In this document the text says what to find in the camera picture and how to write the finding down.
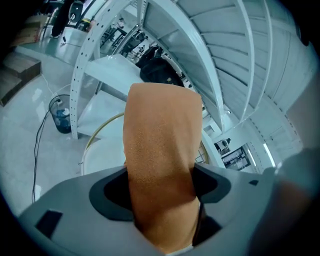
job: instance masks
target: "shelf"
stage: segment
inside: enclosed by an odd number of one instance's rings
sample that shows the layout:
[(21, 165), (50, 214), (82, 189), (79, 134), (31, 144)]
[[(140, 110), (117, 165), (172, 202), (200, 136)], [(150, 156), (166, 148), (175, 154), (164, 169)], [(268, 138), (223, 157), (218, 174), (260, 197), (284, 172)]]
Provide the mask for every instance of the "shelf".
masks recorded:
[[(100, 125), (113, 116), (125, 111), (126, 103), (104, 91), (99, 91), (89, 101), (78, 120), (77, 131), (91, 136)], [(123, 136), (124, 117), (113, 120), (96, 136), (99, 139)]]
[(140, 68), (120, 54), (89, 61), (85, 73), (128, 95), (134, 83), (143, 83)]

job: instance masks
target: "ceiling light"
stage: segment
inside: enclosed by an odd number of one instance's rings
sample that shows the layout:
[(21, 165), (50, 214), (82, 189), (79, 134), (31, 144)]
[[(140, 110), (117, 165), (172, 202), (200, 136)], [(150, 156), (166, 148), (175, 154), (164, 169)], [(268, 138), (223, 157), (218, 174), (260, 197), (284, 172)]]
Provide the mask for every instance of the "ceiling light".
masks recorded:
[(257, 165), (256, 165), (256, 162), (255, 162), (255, 160), (254, 160), (254, 158), (253, 158), (253, 156), (252, 156), (252, 154), (251, 154), (251, 152), (250, 152), (250, 149), (248, 149), (248, 153), (249, 153), (249, 155), (250, 155), (250, 158), (251, 158), (254, 166), (257, 166)]
[(269, 150), (267, 144), (264, 143), (263, 146), (264, 146), (264, 149), (265, 149), (266, 153), (268, 154), (268, 156), (269, 156), (269, 158), (270, 158), (270, 160), (271, 160), (272, 166), (273, 166), (273, 167), (276, 167), (276, 163), (275, 163), (275, 161), (274, 161), (274, 159), (273, 159), (273, 157), (272, 157), (272, 155), (271, 155), (271, 153), (270, 153), (270, 150)]

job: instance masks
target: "concrete floor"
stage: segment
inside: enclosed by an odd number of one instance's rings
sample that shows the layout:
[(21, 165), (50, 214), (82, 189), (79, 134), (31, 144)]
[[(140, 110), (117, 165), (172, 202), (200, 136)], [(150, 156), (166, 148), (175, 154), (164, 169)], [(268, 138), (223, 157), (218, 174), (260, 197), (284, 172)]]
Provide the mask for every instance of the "concrete floor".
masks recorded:
[[(66, 33), (69, 42), (81, 43), (82, 32)], [(74, 63), (80, 47), (60, 46), (60, 39), (26, 44), (17, 49), (41, 60), (41, 69), (51, 91), (56, 92), (71, 83)], [(79, 109), (84, 109), (93, 96), (98, 81), (84, 78)], [(0, 188), (13, 214), (18, 216), (31, 204), (34, 177), (34, 146), (37, 130), (48, 109), (52, 93), (39, 75), (26, 84), (5, 106), (0, 106)], [(59, 94), (70, 94), (70, 87)], [(72, 139), (61, 134), (52, 117), (46, 119), (41, 137), (36, 175), (36, 197), (57, 183), (81, 174), (82, 155), (89, 138)]]

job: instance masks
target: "orange towel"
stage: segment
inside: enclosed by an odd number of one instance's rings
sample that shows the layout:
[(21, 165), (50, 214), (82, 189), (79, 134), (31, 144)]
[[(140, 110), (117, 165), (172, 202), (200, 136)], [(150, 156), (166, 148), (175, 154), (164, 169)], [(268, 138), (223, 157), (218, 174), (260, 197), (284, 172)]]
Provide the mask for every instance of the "orange towel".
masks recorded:
[(165, 254), (189, 246), (196, 231), (191, 173), (201, 128), (199, 94), (170, 84), (131, 86), (123, 144), (135, 225)]

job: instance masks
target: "trash bin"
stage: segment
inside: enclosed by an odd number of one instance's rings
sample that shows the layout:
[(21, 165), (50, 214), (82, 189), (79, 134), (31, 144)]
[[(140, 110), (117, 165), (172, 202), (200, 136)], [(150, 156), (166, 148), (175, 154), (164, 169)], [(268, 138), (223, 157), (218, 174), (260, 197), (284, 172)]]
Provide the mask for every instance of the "trash bin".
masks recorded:
[(54, 97), (49, 103), (54, 124), (62, 134), (71, 132), (69, 100), (70, 95), (62, 94)]

